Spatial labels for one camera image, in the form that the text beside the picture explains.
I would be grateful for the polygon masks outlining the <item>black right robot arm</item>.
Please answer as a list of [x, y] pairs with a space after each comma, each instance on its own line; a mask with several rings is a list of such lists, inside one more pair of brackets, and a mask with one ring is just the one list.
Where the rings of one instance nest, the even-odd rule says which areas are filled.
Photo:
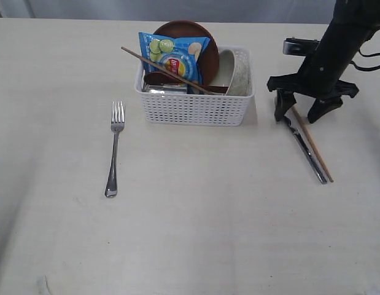
[[271, 76], [270, 92], [276, 91], [274, 118], [280, 122], [296, 104], [296, 93], [315, 99], [307, 118], [314, 123], [327, 113], [342, 107], [342, 96], [354, 98], [358, 87], [340, 79], [362, 45], [380, 30], [380, 1], [336, 1], [333, 18], [321, 40], [288, 37], [283, 43], [285, 55], [303, 56], [294, 74]]

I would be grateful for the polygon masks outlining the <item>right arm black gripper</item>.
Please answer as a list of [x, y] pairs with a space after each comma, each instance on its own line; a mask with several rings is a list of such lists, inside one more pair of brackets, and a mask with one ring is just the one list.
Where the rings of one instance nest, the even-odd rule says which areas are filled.
[[344, 68], [340, 66], [320, 66], [300, 69], [295, 74], [271, 76], [267, 82], [267, 88], [270, 92], [277, 90], [275, 121], [280, 122], [286, 112], [297, 103], [293, 93], [317, 99], [308, 111], [307, 118], [310, 124], [342, 107], [343, 101], [338, 96], [354, 98], [359, 92], [359, 88], [354, 83], [340, 80], [343, 72]]

